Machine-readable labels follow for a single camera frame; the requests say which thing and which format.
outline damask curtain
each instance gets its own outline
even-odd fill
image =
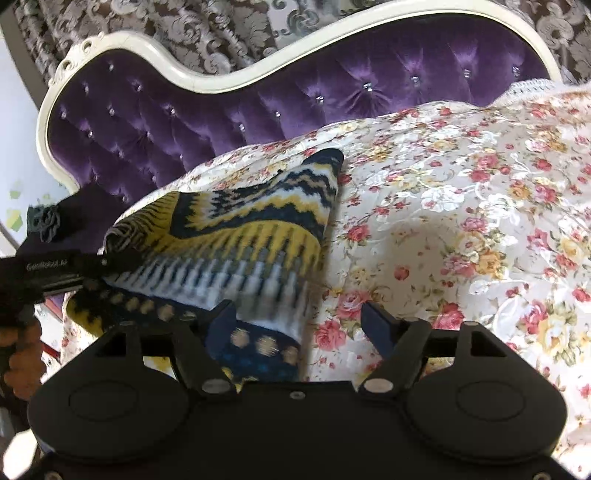
[[[571,82],[591,77],[591,21],[579,0],[491,0],[534,27]],[[72,44],[99,32],[156,38],[195,72],[249,66],[376,0],[17,0],[27,48],[46,82]]]

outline lace curtain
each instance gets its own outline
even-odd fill
[[[591,77],[591,21],[579,0],[495,1],[538,31],[562,67],[565,80],[578,83]],[[195,72],[223,74],[249,66],[298,38],[377,3],[18,0],[15,13],[27,48],[47,82],[72,44],[101,31],[143,32]]]

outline white wall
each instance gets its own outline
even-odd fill
[[[56,203],[68,195],[39,162],[36,121],[37,108],[0,33],[0,222],[19,244],[27,236],[29,205]]]

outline floral bedding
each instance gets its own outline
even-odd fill
[[[429,103],[241,148],[126,215],[169,190],[263,182],[321,148],[341,149],[346,164],[302,378],[358,384],[379,365],[360,327],[367,300],[436,328],[476,320],[562,392],[569,415],[554,456],[589,475],[591,87],[480,109]],[[92,337],[65,326],[66,361]]]

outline round bolt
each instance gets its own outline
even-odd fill
[[[385,378],[372,378],[367,380],[363,387],[371,393],[388,393],[394,388],[394,384]]]
[[[228,383],[226,380],[222,380],[221,378],[210,378],[209,380],[203,382],[201,388],[205,393],[217,395],[229,391],[230,383]]]
[[[306,394],[304,392],[295,391],[295,392],[290,393],[290,398],[292,400],[304,400],[305,397],[306,397]]]

